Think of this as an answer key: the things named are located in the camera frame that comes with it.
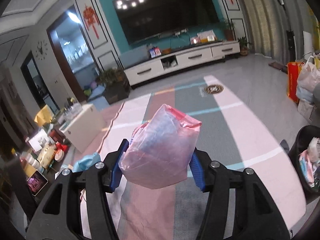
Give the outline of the pink plastic bag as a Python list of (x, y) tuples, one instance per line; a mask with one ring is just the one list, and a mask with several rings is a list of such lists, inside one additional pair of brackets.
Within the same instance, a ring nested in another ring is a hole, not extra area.
[(152, 190), (186, 180), (201, 126), (201, 121), (161, 105), (150, 121), (132, 132), (119, 161), (124, 177)]

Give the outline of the red elmo toy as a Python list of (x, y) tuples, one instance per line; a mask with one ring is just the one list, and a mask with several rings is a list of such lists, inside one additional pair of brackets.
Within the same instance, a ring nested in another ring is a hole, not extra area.
[(60, 142), (56, 142), (55, 146), (58, 150), (61, 150), (63, 153), (67, 153), (68, 151), (68, 146)]

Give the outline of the round white tape roll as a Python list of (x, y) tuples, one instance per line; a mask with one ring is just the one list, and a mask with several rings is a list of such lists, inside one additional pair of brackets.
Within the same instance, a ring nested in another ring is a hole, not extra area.
[(61, 162), (61, 161), (63, 160), (64, 156), (65, 156), (65, 153), (63, 152), (63, 150), (58, 149), (58, 150), (55, 152), (55, 157), (54, 157), (54, 159), (55, 159), (55, 161), (57, 161), (57, 162)]

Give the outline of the clear plastic container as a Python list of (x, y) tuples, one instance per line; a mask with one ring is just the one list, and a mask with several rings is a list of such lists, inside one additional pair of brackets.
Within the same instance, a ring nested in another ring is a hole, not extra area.
[(71, 122), (81, 111), (82, 105), (77, 102), (64, 111), (64, 118), (66, 121)]

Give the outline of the white tv cabinet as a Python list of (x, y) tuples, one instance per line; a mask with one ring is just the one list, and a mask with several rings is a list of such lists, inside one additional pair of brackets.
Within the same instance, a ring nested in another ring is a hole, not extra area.
[(229, 55), (240, 53), (239, 42), (222, 41), (199, 44), (158, 56), (124, 70), (130, 86), (135, 86), (157, 77), (198, 66), (212, 61), (224, 60)]

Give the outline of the white trash bag on floor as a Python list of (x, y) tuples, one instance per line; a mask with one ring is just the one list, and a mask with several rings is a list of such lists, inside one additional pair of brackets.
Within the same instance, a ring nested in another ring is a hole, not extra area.
[(319, 68), (317, 67), (317, 57), (311, 55), (307, 61), (303, 63), (297, 79), (297, 98), (313, 104), (313, 91), (318, 84)]

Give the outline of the round wall clock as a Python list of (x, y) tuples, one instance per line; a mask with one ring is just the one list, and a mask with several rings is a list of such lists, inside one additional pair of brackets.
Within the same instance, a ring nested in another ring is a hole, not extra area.
[(37, 45), (36, 45), (36, 49), (35, 49), (35, 57), (38, 60), (44, 60), (47, 56), (47, 45), (48, 43), (45, 40), (40, 40)]

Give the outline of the large black television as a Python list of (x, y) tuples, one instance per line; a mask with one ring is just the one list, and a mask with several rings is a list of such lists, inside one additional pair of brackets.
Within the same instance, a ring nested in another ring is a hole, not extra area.
[(219, 22), (212, 0), (113, 0), (128, 44)]

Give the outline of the black trash bin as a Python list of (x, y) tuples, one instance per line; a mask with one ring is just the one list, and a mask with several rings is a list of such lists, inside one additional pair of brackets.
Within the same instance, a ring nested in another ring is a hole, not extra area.
[(319, 197), (319, 127), (300, 129), (289, 151), (289, 158), (303, 187), (307, 202)]

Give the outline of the red orange carton box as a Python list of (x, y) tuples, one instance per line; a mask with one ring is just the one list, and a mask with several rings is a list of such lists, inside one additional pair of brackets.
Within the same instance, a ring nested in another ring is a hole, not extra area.
[(299, 98), (296, 96), (297, 80), (302, 69), (303, 62), (289, 62), (287, 64), (287, 96), (295, 103), (299, 103)]

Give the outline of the red chinese knot decoration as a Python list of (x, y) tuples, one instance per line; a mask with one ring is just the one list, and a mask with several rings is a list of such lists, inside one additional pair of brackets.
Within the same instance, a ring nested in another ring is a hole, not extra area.
[(96, 38), (99, 39), (99, 34), (95, 28), (95, 24), (99, 25), (100, 22), (98, 20), (97, 14), (96, 14), (95, 10), (93, 9), (93, 7), (92, 6), (88, 7), (87, 5), (85, 5), (85, 9), (82, 12), (82, 16), (85, 21), (85, 26), (86, 26), (87, 31), (89, 31), (90, 27), (92, 27), (92, 29), (96, 35)]

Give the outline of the white storage box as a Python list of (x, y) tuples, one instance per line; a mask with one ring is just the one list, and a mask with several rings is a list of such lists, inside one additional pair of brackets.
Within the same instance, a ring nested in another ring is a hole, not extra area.
[(83, 153), (105, 127), (106, 122), (96, 107), (93, 104), (85, 104), (82, 111), (59, 130), (79, 152)]

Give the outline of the potted plant by cabinet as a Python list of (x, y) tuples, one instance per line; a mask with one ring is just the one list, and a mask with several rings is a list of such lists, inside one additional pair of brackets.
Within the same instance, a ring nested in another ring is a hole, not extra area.
[(223, 30), (226, 40), (234, 41), (234, 34), (233, 34), (234, 24), (227, 19), (223, 19), (220, 21), (220, 27)]

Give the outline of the light blue mesh cloth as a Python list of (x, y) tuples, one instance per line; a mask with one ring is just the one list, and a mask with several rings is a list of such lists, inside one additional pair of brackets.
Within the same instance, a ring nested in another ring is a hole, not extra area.
[(73, 173), (88, 170), (92, 165), (101, 161), (100, 154), (94, 152), (92, 155), (86, 155), (82, 159), (75, 162)]

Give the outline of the large green floor plant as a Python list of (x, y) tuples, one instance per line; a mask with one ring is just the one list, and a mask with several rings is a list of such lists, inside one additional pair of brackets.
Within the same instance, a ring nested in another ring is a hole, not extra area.
[(108, 68), (99, 75), (99, 81), (105, 87), (111, 87), (125, 80), (125, 74), (121, 68)]

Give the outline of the yellow cloth on shelf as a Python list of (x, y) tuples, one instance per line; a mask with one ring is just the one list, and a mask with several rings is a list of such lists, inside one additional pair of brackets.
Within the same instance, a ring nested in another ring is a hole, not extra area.
[(52, 122), (54, 113), (48, 105), (45, 105), (41, 110), (35, 115), (34, 121), (39, 127)]

